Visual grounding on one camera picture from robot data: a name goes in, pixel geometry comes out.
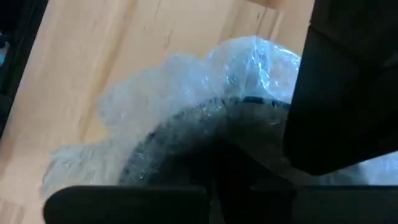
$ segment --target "black object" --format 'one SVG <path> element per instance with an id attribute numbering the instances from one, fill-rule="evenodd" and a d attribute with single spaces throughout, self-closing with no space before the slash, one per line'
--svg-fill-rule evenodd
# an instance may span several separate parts
<path id="1" fill-rule="evenodd" d="M 10 43 L 0 66 L 0 135 L 29 58 L 48 0 L 0 0 L 0 44 Z"/>
<path id="2" fill-rule="evenodd" d="M 320 175 L 398 149 L 398 2 L 318 0 L 284 138 Z"/>
<path id="3" fill-rule="evenodd" d="M 47 223 L 206 223 L 199 187 L 72 187 L 46 203 Z"/>

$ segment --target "light wood panel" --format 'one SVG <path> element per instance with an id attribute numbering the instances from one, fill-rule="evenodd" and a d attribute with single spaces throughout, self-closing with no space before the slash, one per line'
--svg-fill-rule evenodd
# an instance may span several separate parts
<path id="1" fill-rule="evenodd" d="M 241 35 L 300 53 L 312 3 L 50 0 L 1 139 L 0 201 L 18 208 L 5 224 L 42 223 L 39 187 L 52 151 L 106 137 L 95 101 L 107 86 L 174 52 L 203 57 Z"/>

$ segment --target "bubble wrap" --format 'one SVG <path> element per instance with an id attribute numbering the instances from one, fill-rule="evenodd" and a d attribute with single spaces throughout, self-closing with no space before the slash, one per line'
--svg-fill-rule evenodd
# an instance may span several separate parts
<path id="1" fill-rule="evenodd" d="M 299 65 L 297 55 L 253 36 L 223 42 L 204 60 L 177 54 L 160 68 L 132 75 L 99 99 L 109 139 L 56 151 L 42 193 L 71 185 L 145 185 L 169 169 L 168 157 L 215 136 L 298 184 L 366 184 L 363 165 L 315 178 L 283 158 Z"/>

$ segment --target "wooden table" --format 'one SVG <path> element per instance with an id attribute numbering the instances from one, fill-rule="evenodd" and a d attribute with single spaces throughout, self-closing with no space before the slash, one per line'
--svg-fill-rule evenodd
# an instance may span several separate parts
<path id="1" fill-rule="evenodd" d="M 110 84 L 159 66 L 174 52 L 202 57 L 222 40 L 242 35 L 301 54 L 313 0 L 264 5 L 50 0 L 1 139 L 0 223 L 43 223 L 39 188 L 50 153 L 106 137 L 95 101 Z"/>

